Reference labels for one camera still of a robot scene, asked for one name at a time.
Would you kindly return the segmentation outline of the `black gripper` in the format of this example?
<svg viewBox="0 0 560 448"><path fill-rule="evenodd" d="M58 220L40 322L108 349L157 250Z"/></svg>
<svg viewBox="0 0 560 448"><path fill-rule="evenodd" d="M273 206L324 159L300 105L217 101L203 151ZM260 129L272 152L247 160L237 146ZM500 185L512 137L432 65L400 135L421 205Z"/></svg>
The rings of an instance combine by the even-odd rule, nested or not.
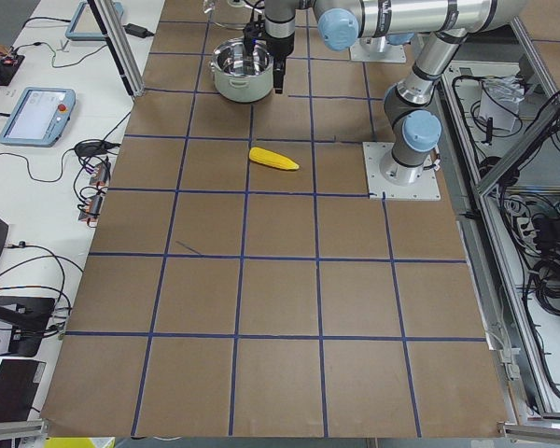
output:
<svg viewBox="0 0 560 448"><path fill-rule="evenodd" d="M296 2L289 0L270 0L265 2L265 34L268 37L268 50L275 58L273 61L273 88L277 94L284 91L285 58L294 48ZM260 24L249 22L243 30L244 72L246 75L259 73L259 54L257 38Z"/></svg>

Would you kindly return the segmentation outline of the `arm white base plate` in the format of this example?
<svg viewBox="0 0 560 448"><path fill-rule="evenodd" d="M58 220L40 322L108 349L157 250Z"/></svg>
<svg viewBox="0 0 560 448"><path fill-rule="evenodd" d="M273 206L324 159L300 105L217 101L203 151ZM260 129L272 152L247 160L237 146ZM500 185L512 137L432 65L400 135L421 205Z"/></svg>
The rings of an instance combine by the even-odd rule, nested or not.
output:
<svg viewBox="0 0 560 448"><path fill-rule="evenodd" d="M403 45L391 45L385 37L364 37L350 48L350 60L356 62L406 63Z"/></svg>
<svg viewBox="0 0 560 448"><path fill-rule="evenodd" d="M439 201L441 194L436 172L426 170L431 157L418 167L399 165L392 157L391 142L364 142L362 144L368 195L374 200Z"/></svg>

